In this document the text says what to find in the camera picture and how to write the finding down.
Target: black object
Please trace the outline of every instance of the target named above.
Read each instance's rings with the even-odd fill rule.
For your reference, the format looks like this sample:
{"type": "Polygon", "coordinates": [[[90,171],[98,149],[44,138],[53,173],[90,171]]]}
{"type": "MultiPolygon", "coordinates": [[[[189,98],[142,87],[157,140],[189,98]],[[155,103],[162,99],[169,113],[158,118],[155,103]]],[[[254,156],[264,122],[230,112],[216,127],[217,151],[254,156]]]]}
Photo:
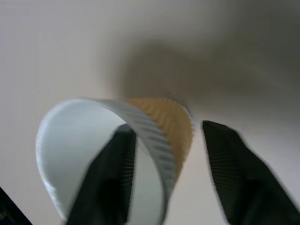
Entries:
{"type": "Polygon", "coordinates": [[[0,188],[0,225],[32,225],[2,188],[0,188]]]}
{"type": "Polygon", "coordinates": [[[91,162],[66,225],[124,225],[133,185],[136,135],[118,127],[91,162]]]}
{"type": "Polygon", "coordinates": [[[266,164],[225,125],[202,125],[211,174],[231,225],[300,225],[300,213],[266,164]]]}

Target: paper cup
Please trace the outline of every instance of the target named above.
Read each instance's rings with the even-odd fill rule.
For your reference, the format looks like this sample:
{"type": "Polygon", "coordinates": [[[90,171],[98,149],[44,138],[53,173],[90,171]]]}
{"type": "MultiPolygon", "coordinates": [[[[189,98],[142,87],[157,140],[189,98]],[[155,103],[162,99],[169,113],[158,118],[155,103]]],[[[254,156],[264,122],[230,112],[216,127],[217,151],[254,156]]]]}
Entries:
{"type": "Polygon", "coordinates": [[[62,218],[68,218],[91,160],[124,123],[137,135],[128,224],[163,223],[194,128],[184,107],[160,98],[71,99],[45,116],[37,135],[37,165],[62,218]]]}

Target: ridged surface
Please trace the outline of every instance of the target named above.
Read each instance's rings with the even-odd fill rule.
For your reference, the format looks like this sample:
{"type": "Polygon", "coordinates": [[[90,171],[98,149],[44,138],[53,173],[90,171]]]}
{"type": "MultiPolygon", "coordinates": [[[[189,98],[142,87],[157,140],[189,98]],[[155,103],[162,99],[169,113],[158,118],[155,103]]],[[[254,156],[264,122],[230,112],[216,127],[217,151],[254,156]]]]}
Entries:
{"type": "Polygon", "coordinates": [[[193,141],[193,124],[186,110],[166,98],[135,98],[124,101],[144,111],[155,121],[173,150],[179,176],[193,141]]]}
{"type": "Polygon", "coordinates": [[[162,177],[168,200],[175,186],[177,173],[173,151],[164,134],[158,125],[137,107],[122,101],[105,101],[105,104],[113,107],[113,111],[131,126],[147,147],[162,177]]]}
{"type": "Polygon", "coordinates": [[[134,179],[134,171],[135,171],[135,142],[134,138],[133,143],[129,143],[127,150],[124,153],[123,162],[122,162],[122,170],[121,170],[121,192],[123,198],[123,207],[124,212],[127,212],[126,220],[128,218],[128,211],[131,202],[131,193],[133,187],[133,179],[134,179]]]}
{"type": "Polygon", "coordinates": [[[228,149],[226,140],[221,135],[210,127],[206,127],[204,133],[211,175],[224,213],[231,222],[243,185],[238,160],[228,149]]]}

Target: white paper cup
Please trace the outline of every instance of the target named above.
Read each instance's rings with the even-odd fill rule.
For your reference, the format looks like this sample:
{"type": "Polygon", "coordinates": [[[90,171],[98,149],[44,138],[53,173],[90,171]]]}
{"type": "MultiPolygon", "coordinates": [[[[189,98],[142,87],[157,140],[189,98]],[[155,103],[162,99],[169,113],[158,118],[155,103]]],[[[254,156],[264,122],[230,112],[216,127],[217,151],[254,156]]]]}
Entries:
{"type": "Polygon", "coordinates": [[[62,218],[68,218],[90,162],[124,123],[137,134],[128,224],[163,223],[193,125],[179,104],[151,98],[71,99],[45,116],[37,134],[37,165],[62,218]]]}

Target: white background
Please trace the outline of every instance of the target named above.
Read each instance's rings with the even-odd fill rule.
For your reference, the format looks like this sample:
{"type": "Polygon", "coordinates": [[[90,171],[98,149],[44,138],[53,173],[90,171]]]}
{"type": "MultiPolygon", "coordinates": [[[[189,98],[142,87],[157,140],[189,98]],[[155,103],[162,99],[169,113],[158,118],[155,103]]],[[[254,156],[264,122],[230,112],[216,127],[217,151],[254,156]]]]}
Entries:
{"type": "Polygon", "coordinates": [[[226,224],[201,120],[240,131],[299,206],[300,6],[273,2],[1,1],[0,186],[34,225],[60,224],[35,159],[45,113],[73,97],[165,96],[196,126],[167,225],[226,224]]]}

